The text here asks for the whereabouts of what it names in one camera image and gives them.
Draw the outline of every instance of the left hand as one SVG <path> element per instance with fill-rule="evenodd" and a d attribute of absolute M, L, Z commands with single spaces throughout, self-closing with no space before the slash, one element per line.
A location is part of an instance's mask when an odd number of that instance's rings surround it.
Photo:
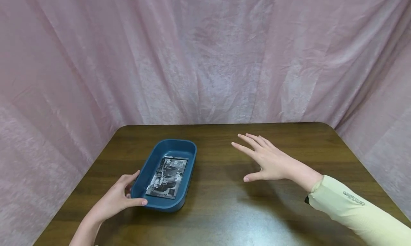
<path fill-rule="evenodd" d="M 133 175 L 122 175 L 110 190 L 94 205 L 89 215 L 97 222 L 103 222 L 128 207 L 147 205 L 146 199 L 130 199 L 130 195 L 125 194 L 126 187 L 128 187 L 138 175 L 140 175 L 140 170 Z"/>

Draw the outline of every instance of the wooden table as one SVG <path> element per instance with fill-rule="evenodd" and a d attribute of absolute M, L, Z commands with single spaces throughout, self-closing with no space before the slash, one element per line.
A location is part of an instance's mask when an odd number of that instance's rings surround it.
<path fill-rule="evenodd" d="M 258 170 L 231 141 L 238 133 L 262 135 L 292 157 L 332 176 L 409 225 L 340 137 L 321 123 L 126 126 L 119 129 L 35 245 L 67 245 L 81 219 L 122 175 L 141 168 L 165 138 L 197 144 L 197 161 L 186 203 L 176 213 L 141 207 L 106 221 L 103 245 L 364 245 L 350 230 L 304 203 L 290 181 L 256 181 Z"/>

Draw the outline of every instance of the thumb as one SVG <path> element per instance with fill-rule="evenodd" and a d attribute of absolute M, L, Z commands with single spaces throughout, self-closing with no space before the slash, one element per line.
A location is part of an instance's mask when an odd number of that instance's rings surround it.
<path fill-rule="evenodd" d="M 252 182 L 252 181 L 257 181 L 257 180 L 262 180 L 262 172 L 257 172 L 257 173 L 251 173 L 246 176 L 244 176 L 244 182 Z"/>
<path fill-rule="evenodd" d="M 135 207 L 135 206 L 145 206 L 147 205 L 147 200 L 143 198 L 136 198 L 136 199 L 127 199 L 126 205 L 127 207 Z"/>

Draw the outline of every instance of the wrist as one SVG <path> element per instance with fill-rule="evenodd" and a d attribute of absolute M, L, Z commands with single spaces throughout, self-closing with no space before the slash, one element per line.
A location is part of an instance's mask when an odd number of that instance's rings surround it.
<path fill-rule="evenodd" d="M 298 160 L 289 174 L 289 179 L 301 186 L 308 193 L 311 192 L 315 184 L 321 181 L 322 178 L 323 175 Z"/>

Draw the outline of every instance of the right hand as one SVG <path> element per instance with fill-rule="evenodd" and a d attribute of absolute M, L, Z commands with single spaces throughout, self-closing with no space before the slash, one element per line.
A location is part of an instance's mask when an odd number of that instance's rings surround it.
<path fill-rule="evenodd" d="M 238 137 L 251 145 L 254 151 L 235 142 L 232 142 L 232 145 L 254 159 L 261 167 L 260 172 L 244 176 L 244 182 L 291 179 L 292 167 L 299 163 L 298 160 L 288 156 L 262 136 L 238 134 Z"/>

